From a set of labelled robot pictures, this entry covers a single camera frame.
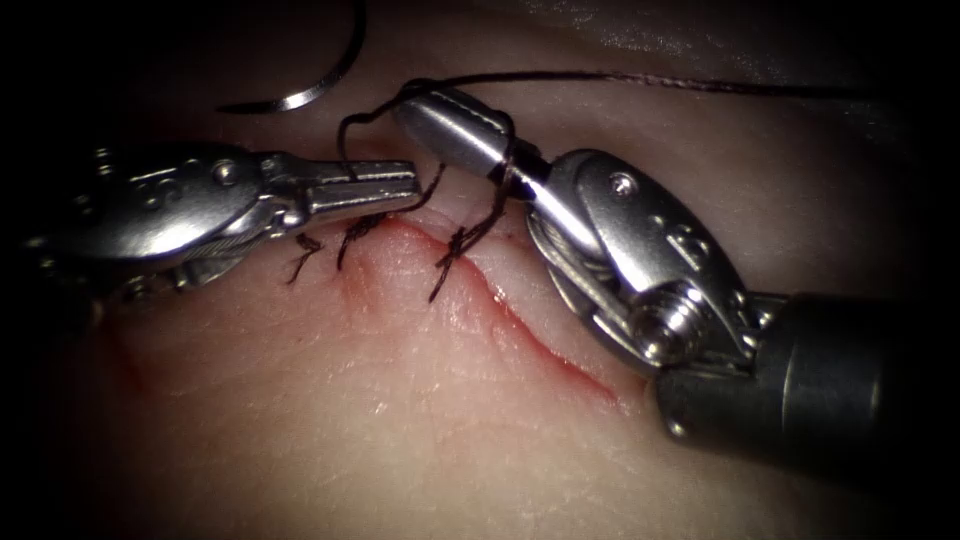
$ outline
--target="pink skin surface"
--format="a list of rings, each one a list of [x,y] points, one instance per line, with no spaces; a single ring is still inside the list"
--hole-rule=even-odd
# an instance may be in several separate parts
[[[754,13],[758,30],[735,11],[538,6],[373,3],[346,79],[309,107],[261,117],[211,111],[315,78],[339,53],[347,11],[238,12],[125,77],[105,131],[333,159],[340,118],[420,76],[607,68],[858,81],[849,59],[799,24],[775,25],[776,14]],[[546,156],[600,148],[658,179],[750,289],[906,287],[910,231],[897,198],[910,154],[879,107],[584,83],[468,91],[509,112]],[[350,149],[412,159],[424,179],[436,167],[389,119],[352,131]],[[58,396],[51,431],[74,449],[58,470],[78,519],[105,534],[179,538],[870,530],[876,501],[670,443],[645,381],[562,305],[521,205],[428,304],[449,235],[491,196],[485,180],[450,171],[426,208],[352,246],[343,272],[334,248],[345,224],[329,224],[311,231],[328,249],[292,285],[301,250],[283,240],[201,290],[111,314],[47,382]]]

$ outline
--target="screw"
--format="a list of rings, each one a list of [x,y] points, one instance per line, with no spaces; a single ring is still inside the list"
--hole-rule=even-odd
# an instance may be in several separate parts
[[[616,172],[610,175],[610,186],[617,197],[629,197],[637,192],[637,181],[627,173]]]
[[[218,161],[213,165],[213,179],[221,186],[232,186],[237,183],[235,169],[236,165],[229,159]]]

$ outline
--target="curved needle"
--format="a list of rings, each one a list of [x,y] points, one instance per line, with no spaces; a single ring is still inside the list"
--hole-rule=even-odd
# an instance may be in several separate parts
[[[333,68],[327,72],[316,84],[306,90],[291,94],[284,98],[271,101],[256,101],[251,103],[237,103],[234,105],[224,105],[218,107],[218,112],[230,114],[269,114],[276,112],[292,111],[307,105],[327,93],[340,79],[347,73],[350,66],[360,54],[363,46],[363,40],[367,31],[367,10],[363,0],[353,0],[353,33],[350,35],[350,42],[347,49],[343,52],[340,60],[334,64]]]

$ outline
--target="metal jaw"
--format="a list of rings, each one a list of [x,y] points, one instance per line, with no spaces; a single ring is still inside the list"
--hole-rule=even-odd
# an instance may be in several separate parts
[[[308,224],[399,210],[421,196],[416,170],[406,161],[350,162],[351,178],[339,161],[309,161],[286,152],[254,156],[266,189],[247,212],[188,251],[186,261],[172,271],[178,289],[218,278],[266,240],[296,233]]]
[[[453,89],[398,106],[407,135],[442,161],[499,183],[509,117]],[[564,301],[638,371],[705,361],[741,371],[753,356],[757,314],[743,283],[696,217],[654,180],[603,152],[552,164],[516,140],[511,195]]]
[[[528,228],[567,306],[603,343],[649,376],[691,361],[749,367],[755,312],[732,264],[686,207],[629,164],[593,150],[558,158],[548,186],[606,258],[586,256],[564,223],[536,209]]]
[[[76,192],[55,207],[55,224],[18,252],[26,273],[91,302],[199,287],[266,240],[421,196],[404,161],[349,162],[351,176],[339,161],[216,143],[101,148],[93,157],[70,178]]]

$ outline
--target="blood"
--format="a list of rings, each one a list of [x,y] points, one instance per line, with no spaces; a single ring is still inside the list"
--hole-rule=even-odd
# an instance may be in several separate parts
[[[148,388],[143,373],[137,367],[130,348],[123,342],[117,324],[112,317],[107,316],[100,330],[106,361],[113,368],[120,386],[130,390],[134,395],[146,395]]]
[[[404,222],[399,219],[388,219],[383,224],[384,229],[395,229],[402,230],[404,233],[416,236],[418,241],[421,241],[425,244],[429,244],[431,247],[435,248],[438,253],[446,253],[447,246],[443,242],[433,238],[416,225]],[[490,286],[490,282],[487,280],[486,276],[483,275],[483,272],[480,271],[477,266],[467,258],[458,259],[454,263],[456,271],[460,275],[465,275],[467,279],[473,281],[471,286],[475,288],[484,288],[490,293],[490,301],[497,306],[494,310],[499,314],[500,320],[503,323],[506,323],[507,326],[513,328],[519,334],[520,339],[526,341],[534,351],[536,351],[536,356],[542,358],[545,361],[545,365],[550,369],[555,370],[558,375],[566,380],[569,384],[574,385],[582,391],[592,394],[594,397],[599,398],[608,405],[616,405],[618,402],[617,395],[613,390],[606,385],[602,384],[597,379],[593,378],[589,373],[583,371],[576,364],[567,360],[556,351],[553,351],[545,343],[540,341],[536,335],[530,330],[530,327],[527,326],[525,322],[518,316],[506,302],[497,298],[496,293],[493,288]]]

